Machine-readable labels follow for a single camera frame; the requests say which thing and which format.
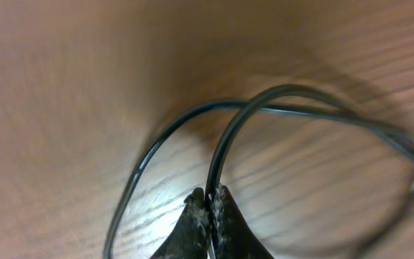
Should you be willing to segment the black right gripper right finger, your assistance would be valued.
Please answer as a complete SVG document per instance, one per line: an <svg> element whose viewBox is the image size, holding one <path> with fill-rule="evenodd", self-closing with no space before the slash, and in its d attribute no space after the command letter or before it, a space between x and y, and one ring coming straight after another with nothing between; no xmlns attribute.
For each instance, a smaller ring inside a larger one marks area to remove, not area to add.
<svg viewBox="0 0 414 259"><path fill-rule="evenodd" d="M211 211L213 254L216 259L273 259L250 230L226 186L217 186Z"/></svg>

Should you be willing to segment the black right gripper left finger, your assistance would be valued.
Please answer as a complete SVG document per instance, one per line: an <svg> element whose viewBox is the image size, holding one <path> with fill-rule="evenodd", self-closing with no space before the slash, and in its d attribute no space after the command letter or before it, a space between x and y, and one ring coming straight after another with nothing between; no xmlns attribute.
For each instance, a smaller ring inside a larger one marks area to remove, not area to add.
<svg viewBox="0 0 414 259"><path fill-rule="evenodd" d="M206 259L209 241L209 214L204 191L195 188L184 200L185 207L174 229L151 259Z"/></svg>

